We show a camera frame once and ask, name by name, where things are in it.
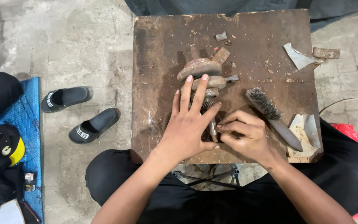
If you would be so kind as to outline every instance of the worn wooden board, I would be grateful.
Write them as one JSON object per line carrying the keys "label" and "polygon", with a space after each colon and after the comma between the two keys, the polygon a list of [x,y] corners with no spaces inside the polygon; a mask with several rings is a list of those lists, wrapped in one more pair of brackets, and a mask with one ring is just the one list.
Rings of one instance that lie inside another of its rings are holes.
{"label": "worn wooden board", "polygon": [[[223,31],[232,46],[214,39],[214,35]],[[247,105],[244,93],[259,86],[273,99],[287,124],[294,114],[314,114],[321,138],[313,65],[295,72],[295,65],[282,47],[288,42],[301,53],[311,55],[307,10],[239,13],[232,18],[222,14],[138,17],[134,25],[132,160],[144,161],[161,139],[173,95],[182,86],[176,76],[191,60],[191,44],[197,46],[202,57],[211,58],[216,47],[224,46],[231,52],[223,64],[223,76],[239,74],[240,81],[229,83],[216,98],[222,102],[221,117],[235,109],[255,114]],[[231,67],[231,62],[236,63],[236,68]],[[267,136],[269,144],[286,157],[286,146],[270,129]],[[312,161],[322,151],[320,148],[303,160]],[[203,152],[185,161],[253,162],[223,143],[221,149]]]}

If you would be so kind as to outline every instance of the wire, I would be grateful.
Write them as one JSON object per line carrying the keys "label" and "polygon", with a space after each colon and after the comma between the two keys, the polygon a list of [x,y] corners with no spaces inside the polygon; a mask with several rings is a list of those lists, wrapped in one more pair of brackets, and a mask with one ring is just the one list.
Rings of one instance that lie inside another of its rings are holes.
{"label": "wire", "polygon": [[325,108],[323,108],[319,115],[322,115],[330,106],[334,105],[334,104],[337,104],[339,102],[345,102],[345,101],[351,101],[351,100],[358,100],[358,98],[348,98],[348,99],[343,99],[343,100],[340,100],[340,101],[336,101],[335,103],[332,103],[332,104],[329,104],[328,106],[326,106]]}

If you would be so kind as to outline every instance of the yellow and black cap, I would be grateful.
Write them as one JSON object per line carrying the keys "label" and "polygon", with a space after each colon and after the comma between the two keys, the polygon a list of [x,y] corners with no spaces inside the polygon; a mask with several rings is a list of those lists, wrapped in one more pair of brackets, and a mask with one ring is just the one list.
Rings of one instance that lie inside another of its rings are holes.
{"label": "yellow and black cap", "polygon": [[22,159],[24,151],[24,143],[19,131],[12,125],[0,125],[0,154],[9,157],[12,161],[10,166]]}

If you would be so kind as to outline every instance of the blue mat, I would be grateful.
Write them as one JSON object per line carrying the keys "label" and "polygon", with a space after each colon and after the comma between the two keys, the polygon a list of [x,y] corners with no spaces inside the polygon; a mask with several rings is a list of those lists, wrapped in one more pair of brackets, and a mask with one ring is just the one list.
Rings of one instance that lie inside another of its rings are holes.
{"label": "blue mat", "polygon": [[42,175],[41,175],[41,142],[39,131],[39,78],[34,77],[20,82],[24,94],[11,105],[0,117],[0,124],[10,124],[20,132],[25,146],[25,154],[20,162],[24,163],[24,173],[37,173],[35,191],[24,192],[28,202],[37,215],[44,220],[42,212]]}

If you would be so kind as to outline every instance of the metal stand leg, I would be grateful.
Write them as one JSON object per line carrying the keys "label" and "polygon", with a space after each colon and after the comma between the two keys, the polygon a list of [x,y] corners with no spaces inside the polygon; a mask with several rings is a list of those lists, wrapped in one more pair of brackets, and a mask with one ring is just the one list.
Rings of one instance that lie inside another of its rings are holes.
{"label": "metal stand leg", "polygon": [[[189,180],[195,180],[194,182],[188,183],[187,184],[188,186],[194,186],[194,185],[197,185],[199,183],[207,182],[207,183],[210,183],[210,184],[213,184],[213,185],[225,186],[225,187],[230,187],[230,188],[234,188],[234,189],[241,188],[240,181],[238,180],[240,171],[238,170],[238,168],[236,167],[235,164],[231,164],[231,170],[228,171],[228,172],[213,175],[211,177],[207,177],[207,178],[204,178],[204,179],[184,175],[184,174],[182,174],[181,171],[178,171],[178,170],[173,171],[172,174],[175,177],[177,177],[178,179],[179,178],[185,178],[185,179],[189,179]],[[230,175],[230,176],[232,176],[232,177],[234,177],[236,179],[236,185],[222,183],[222,182],[218,182],[218,181],[212,181],[212,179],[216,179],[216,178],[224,177],[224,176],[228,176],[228,175]]]}

